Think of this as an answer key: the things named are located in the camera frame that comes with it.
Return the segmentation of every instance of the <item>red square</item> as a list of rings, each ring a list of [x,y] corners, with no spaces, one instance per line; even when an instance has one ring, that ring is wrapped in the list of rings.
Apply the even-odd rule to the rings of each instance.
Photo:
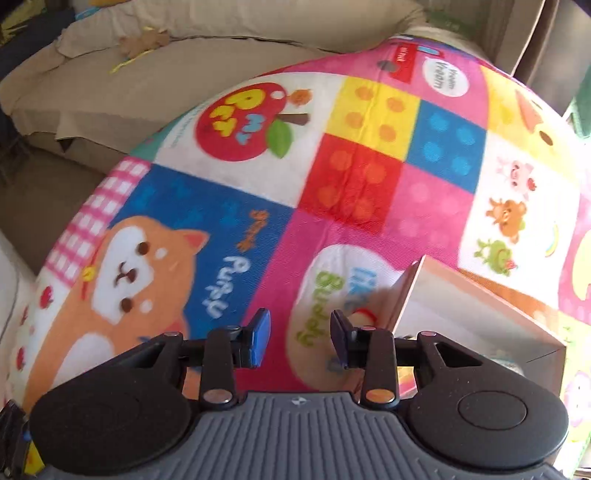
[[[401,169],[395,158],[325,134],[298,208],[378,233]]]

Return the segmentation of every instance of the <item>orange shiba dog print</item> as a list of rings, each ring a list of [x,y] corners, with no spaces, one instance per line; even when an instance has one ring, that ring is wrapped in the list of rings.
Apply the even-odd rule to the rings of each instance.
[[[187,336],[183,307],[195,276],[194,256],[209,234],[171,230],[135,216],[107,231],[76,280],[41,347],[24,408],[51,388],[166,331]]]

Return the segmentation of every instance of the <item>colorful blanket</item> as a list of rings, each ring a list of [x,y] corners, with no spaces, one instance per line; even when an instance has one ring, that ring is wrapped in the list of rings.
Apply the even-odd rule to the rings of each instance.
[[[584,348],[590,194],[560,117],[461,51],[399,35],[268,73],[153,135],[82,206],[23,314],[11,394],[29,409],[161,332],[262,306],[266,361],[239,385],[342,388],[330,311],[379,312],[424,254]],[[584,442],[591,364],[571,370]]]

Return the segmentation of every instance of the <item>brown floor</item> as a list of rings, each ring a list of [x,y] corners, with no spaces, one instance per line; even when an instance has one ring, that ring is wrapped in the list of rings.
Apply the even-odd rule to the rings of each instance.
[[[0,182],[0,230],[37,274],[70,219],[103,179],[100,172],[32,150]]]

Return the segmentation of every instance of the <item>orange dot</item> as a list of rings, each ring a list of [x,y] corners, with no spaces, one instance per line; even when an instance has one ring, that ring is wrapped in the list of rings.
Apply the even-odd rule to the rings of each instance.
[[[351,128],[361,128],[363,126],[363,115],[359,112],[349,112],[345,117],[345,122]]]
[[[366,198],[359,199],[355,203],[353,218],[360,222],[367,222],[374,214],[374,210],[374,204],[370,200]]]
[[[370,163],[365,167],[365,179],[368,183],[381,183],[386,178],[386,169],[379,163]]]
[[[396,113],[402,112],[406,108],[402,100],[394,97],[390,97],[388,100],[386,100],[386,105],[388,105],[390,110]]]
[[[371,100],[374,97],[372,89],[368,87],[359,87],[355,90],[355,95],[362,100]]]
[[[337,150],[330,156],[330,165],[338,171],[347,170],[352,163],[351,154],[344,150]]]
[[[339,201],[340,193],[332,185],[327,185],[326,187],[318,189],[316,196],[323,206],[331,208]]]
[[[380,125],[379,137],[385,142],[393,142],[396,140],[396,130],[389,125]]]

